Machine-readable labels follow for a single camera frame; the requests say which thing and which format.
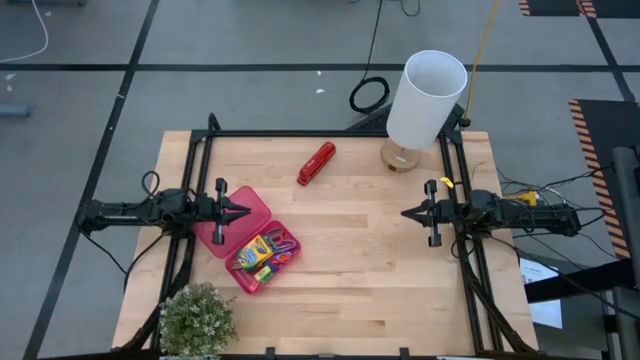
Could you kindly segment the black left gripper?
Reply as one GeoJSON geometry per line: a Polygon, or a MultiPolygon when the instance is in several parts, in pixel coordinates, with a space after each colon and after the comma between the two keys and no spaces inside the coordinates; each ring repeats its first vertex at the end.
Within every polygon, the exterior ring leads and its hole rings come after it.
{"type": "MultiPolygon", "coordinates": [[[[203,193],[198,197],[198,213],[196,223],[214,223],[211,230],[211,243],[223,244],[224,235],[222,234],[222,226],[224,225],[224,199],[227,190],[227,182],[223,178],[217,178],[215,181],[216,198],[211,198],[207,193],[203,193]]],[[[227,199],[227,209],[237,212],[227,213],[227,224],[230,225],[234,221],[250,215],[250,208],[236,204],[227,199]]]]}

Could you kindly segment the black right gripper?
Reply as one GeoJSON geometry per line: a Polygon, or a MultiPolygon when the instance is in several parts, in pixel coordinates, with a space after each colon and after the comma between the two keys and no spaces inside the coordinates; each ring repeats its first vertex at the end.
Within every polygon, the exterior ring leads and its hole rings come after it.
{"type": "Polygon", "coordinates": [[[445,199],[437,201],[435,195],[437,193],[437,182],[435,180],[428,180],[424,185],[425,194],[427,199],[420,205],[403,210],[403,217],[413,220],[419,223],[422,227],[428,226],[431,228],[431,234],[428,237],[428,245],[430,247],[440,247],[442,245],[442,239],[438,226],[440,224],[456,224],[460,223],[463,219],[461,214],[462,206],[454,200],[445,199]]]}

